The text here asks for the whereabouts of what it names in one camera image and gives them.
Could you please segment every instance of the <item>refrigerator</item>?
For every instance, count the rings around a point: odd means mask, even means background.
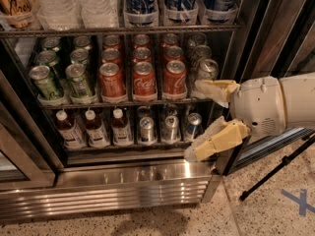
[[[165,10],[158,0],[158,23],[152,27],[130,27],[123,5],[118,10],[119,26],[79,29],[14,29],[0,31],[0,220],[45,217],[136,207],[208,203],[223,176],[282,148],[307,138],[313,131],[303,127],[285,130],[279,136],[248,137],[242,145],[201,162],[188,162],[184,151],[191,141],[184,139],[190,111],[202,116],[206,130],[217,118],[230,119],[228,108],[211,99],[193,97],[186,82],[187,96],[165,99],[162,94],[160,37],[175,33],[184,46],[187,35],[207,36],[213,59],[220,68],[218,79],[237,83],[265,76],[282,78],[314,72],[314,0],[236,0],[233,23],[166,26]],[[157,70],[157,98],[149,102],[133,99],[131,41],[136,34],[150,36]],[[127,100],[110,103],[68,103],[42,105],[38,90],[29,77],[40,43],[45,37],[72,39],[91,36],[101,52],[105,35],[119,34],[125,42]],[[163,107],[175,104],[180,112],[180,139],[173,144],[162,140],[160,123]],[[137,109],[149,106],[154,112],[157,140],[139,143]],[[134,143],[118,147],[107,127],[110,145],[105,148],[69,149],[56,129],[59,110],[101,109],[110,126],[112,110],[127,108]]]

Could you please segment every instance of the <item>floor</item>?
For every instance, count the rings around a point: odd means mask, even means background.
[[[277,166],[297,141],[223,179],[208,204],[158,206],[15,221],[0,235],[315,235],[315,145],[244,202],[243,191]]]

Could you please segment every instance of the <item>bottle label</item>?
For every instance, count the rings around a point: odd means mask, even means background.
[[[59,130],[68,147],[79,147],[84,144],[83,133],[80,127],[75,126],[70,130]]]
[[[90,137],[90,142],[94,145],[103,145],[108,142],[107,133],[103,124],[98,129],[88,130],[87,133]]]
[[[112,131],[114,134],[114,140],[121,145],[130,145],[132,142],[132,134],[130,125],[128,124],[123,128],[114,128],[112,127]]]

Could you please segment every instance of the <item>terrazzo floor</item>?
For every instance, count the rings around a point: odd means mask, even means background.
[[[244,202],[243,191],[277,166],[292,145],[227,176],[207,204],[158,206],[0,225],[0,235],[315,235],[315,145]]]

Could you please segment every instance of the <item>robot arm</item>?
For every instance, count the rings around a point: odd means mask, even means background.
[[[275,136],[293,127],[315,129],[315,73],[280,80],[265,77],[241,85],[201,81],[196,88],[215,102],[228,103],[233,120],[221,122],[215,132],[211,125],[186,149],[190,158],[194,153],[197,160],[203,160],[234,148],[248,135]]]

